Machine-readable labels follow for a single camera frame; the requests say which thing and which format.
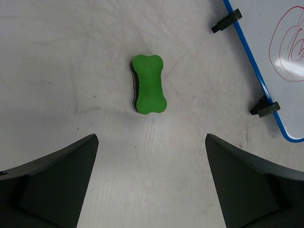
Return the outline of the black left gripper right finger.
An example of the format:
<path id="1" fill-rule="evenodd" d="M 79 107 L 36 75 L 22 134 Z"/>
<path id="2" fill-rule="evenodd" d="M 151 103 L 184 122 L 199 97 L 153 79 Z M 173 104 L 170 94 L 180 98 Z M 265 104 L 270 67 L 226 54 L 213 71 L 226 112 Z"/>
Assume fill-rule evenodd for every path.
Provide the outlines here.
<path id="1" fill-rule="evenodd" d="M 213 134 L 206 152 L 227 228 L 302 228 L 304 173 L 250 154 Z"/>

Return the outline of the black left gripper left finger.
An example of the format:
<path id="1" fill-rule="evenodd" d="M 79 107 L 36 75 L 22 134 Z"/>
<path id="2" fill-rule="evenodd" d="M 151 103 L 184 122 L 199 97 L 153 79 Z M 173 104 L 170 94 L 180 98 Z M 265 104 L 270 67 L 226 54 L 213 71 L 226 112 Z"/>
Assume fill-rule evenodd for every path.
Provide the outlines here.
<path id="1" fill-rule="evenodd" d="M 59 150 L 0 173 L 2 228 L 75 228 L 98 150 L 88 135 Z"/>

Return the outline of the green bone shaped eraser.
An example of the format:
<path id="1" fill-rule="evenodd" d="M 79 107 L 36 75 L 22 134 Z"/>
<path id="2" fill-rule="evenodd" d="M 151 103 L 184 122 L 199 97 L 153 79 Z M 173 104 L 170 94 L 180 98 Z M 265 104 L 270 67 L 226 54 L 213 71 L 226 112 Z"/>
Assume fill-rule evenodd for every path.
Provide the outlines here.
<path id="1" fill-rule="evenodd" d="M 167 100 L 162 89 L 163 60 L 158 55 L 137 55 L 130 64 L 134 82 L 133 105 L 140 114 L 162 113 Z"/>

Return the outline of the blue framed whiteboard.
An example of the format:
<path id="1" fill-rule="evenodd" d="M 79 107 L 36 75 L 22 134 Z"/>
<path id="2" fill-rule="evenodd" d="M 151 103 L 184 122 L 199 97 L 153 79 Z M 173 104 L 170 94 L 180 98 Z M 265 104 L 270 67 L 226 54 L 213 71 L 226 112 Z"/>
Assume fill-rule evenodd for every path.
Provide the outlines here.
<path id="1" fill-rule="evenodd" d="M 302 0 L 226 0 L 239 10 L 235 28 L 274 113 L 282 135 L 304 140 L 304 2 Z"/>

